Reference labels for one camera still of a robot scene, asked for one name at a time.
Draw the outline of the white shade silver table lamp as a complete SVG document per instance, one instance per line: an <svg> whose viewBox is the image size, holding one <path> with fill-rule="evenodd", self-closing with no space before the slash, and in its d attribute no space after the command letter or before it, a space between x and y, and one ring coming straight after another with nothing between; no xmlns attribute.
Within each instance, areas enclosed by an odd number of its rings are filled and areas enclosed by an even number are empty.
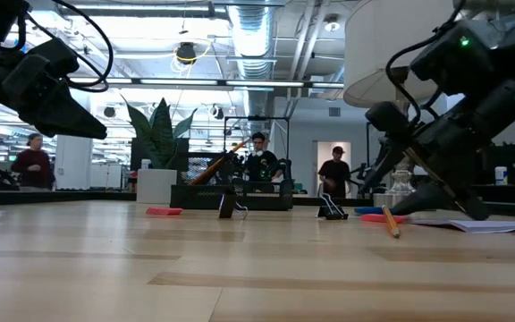
<svg viewBox="0 0 515 322"><path fill-rule="evenodd" d="M387 78L385 67L392 56L434 35L451 16L452 0L361 0L352 10L345 28L343 100L350 106L370 108L385 101L394 103L408 121L411 103ZM392 63L393 78L417 101L433 96L436 85L419 80L409 71L410 62L422 48ZM391 188L374 194L376 207L392 207L414 191L412 171L405 157L385 173Z"/></svg>

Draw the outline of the green plant in white pot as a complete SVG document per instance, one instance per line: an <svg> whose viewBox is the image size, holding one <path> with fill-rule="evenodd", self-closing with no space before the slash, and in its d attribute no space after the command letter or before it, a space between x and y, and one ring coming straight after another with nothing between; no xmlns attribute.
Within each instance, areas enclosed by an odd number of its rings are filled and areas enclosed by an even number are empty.
<svg viewBox="0 0 515 322"><path fill-rule="evenodd" d="M147 118L125 97L130 124L151 168L140 168L137 179L137 201L143 204L170 204L172 186L177 183L178 171L174 159L179 154L179 140L190 130L195 108L188 117L173 125L171 107L162 98L153 114Z"/></svg>

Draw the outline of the large black binder clip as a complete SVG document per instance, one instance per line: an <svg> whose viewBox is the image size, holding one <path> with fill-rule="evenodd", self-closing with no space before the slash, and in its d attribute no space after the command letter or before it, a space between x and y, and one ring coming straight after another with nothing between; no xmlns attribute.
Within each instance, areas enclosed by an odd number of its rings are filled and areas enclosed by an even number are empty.
<svg viewBox="0 0 515 322"><path fill-rule="evenodd" d="M249 209L238 202L237 194L234 191L225 191L218 209L218 218L232 219L234 213L244 220L249 214Z"/></svg>

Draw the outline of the orange pencil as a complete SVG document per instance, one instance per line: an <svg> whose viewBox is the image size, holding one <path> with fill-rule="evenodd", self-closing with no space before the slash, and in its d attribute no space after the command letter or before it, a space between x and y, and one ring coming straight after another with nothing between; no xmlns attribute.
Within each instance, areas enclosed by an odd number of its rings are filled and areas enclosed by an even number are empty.
<svg viewBox="0 0 515 322"><path fill-rule="evenodd" d="M219 157L212 165L210 165L201 175L196 177L190 185L206 185L211 178L230 160L234 157L236 152L243 148L250 139L245 139L244 141L237 144L234 148L225 152L221 157Z"/></svg>
<svg viewBox="0 0 515 322"><path fill-rule="evenodd" d="M390 209L386 205L382 205L382 211L390 235L395 239L399 239L401 237L401 230Z"/></svg>

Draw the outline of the black mesh desk organizer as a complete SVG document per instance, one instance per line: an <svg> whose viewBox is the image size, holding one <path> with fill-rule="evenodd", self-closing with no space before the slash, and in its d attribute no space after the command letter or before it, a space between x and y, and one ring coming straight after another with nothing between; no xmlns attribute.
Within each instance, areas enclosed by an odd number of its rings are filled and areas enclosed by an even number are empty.
<svg viewBox="0 0 515 322"><path fill-rule="evenodd" d="M251 182L242 177L242 157L232 157L203 182L192 182L224 153L189 152L181 155L177 183L171 189L170 206L183 209L217 210L223 195L231 193L251 210L285 211L292 208L293 180Z"/></svg>

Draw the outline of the white column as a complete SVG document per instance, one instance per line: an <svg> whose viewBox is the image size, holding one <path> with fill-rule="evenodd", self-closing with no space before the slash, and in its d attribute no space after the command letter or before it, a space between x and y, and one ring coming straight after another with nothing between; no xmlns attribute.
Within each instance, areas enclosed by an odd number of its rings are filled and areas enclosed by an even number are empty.
<svg viewBox="0 0 515 322"><path fill-rule="evenodd" d="M55 179L59 190L87 190L90 185L92 139L57 136Z"/></svg>

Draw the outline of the pale blue sticky note pad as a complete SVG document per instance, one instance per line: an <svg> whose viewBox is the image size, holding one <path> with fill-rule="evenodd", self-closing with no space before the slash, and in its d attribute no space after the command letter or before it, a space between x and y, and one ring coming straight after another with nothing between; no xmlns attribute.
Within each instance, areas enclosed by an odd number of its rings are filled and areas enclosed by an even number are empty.
<svg viewBox="0 0 515 322"><path fill-rule="evenodd" d="M410 219L410 224L451 227L464 233L513 233L515 221L471 221L452 219Z"/></svg>

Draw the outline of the black aluminium table frame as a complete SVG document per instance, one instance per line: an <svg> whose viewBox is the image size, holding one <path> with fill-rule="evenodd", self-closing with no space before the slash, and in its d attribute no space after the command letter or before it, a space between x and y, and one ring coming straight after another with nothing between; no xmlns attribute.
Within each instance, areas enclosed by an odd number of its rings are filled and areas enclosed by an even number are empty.
<svg viewBox="0 0 515 322"><path fill-rule="evenodd" d="M205 196L198 199L179 199L170 203L172 208L217 210L222 194ZM0 206L35 204L67 201L114 200L135 201L134 193L102 192L102 191L55 191L55 192L20 192L0 191ZM285 211L289 209L287 202L281 197L238 197L238 202L250 210ZM493 215L515 216L514 203L487 202L487 208Z"/></svg>

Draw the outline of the small black binder clip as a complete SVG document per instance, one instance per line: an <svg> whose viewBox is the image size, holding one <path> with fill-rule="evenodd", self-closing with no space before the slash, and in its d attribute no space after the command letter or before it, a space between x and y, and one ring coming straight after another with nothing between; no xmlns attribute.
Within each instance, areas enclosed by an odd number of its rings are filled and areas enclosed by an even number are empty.
<svg viewBox="0 0 515 322"><path fill-rule="evenodd" d="M326 220L347 220L349 218L342 207L333 202L328 193L320 193L319 198L324 202L324 205L320 206L317 212L319 218L325 218Z"/></svg>

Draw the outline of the person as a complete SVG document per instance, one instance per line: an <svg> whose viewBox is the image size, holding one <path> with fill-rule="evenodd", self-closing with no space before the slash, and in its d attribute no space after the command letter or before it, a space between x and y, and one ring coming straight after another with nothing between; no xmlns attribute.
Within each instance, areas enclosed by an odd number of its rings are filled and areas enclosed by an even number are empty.
<svg viewBox="0 0 515 322"><path fill-rule="evenodd" d="M345 199L347 190L352 184L350 167L342 160L343 154L344 150L341 146L333 147L333 158L325 161L318 171L323 185L323 193L337 199Z"/></svg>
<svg viewBox="0 0 515 322"><path fill-rule="evenodd" d="M42 135L32 133L28 148L16 156L11 170L20 175L20 190L26 192L50 191L55 183L49 155L42 149Z"/></svg>
<svg viewBox="0 0 515 322"><path fill-rule="evenodd" d="M266 149L266 137L262 132L251 136L254 151L244 165L244 172L251 182L271 182L282 176L283 171L274 153Z"/></svg>

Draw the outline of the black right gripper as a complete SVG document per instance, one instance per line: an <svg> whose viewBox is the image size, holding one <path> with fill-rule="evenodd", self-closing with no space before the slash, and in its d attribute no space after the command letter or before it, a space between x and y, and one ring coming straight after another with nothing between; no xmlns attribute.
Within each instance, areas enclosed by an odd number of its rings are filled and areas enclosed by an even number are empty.
<svg viewBox="0 0 515 322"><path fill-rule="evenodd" d="M422 182L408 197L391 209L394 215L426 210L460 211L473 220L484 221L488 208L470 187L449 191L463 184L458 168L477 150L515 122L515 81L507 80L477 97L465 96L456 106L431 123L413 127L392 102L381 102L366 112L366 118L385 135L359 191L369 192L409 157L423 167L434 181Z"/></svg>

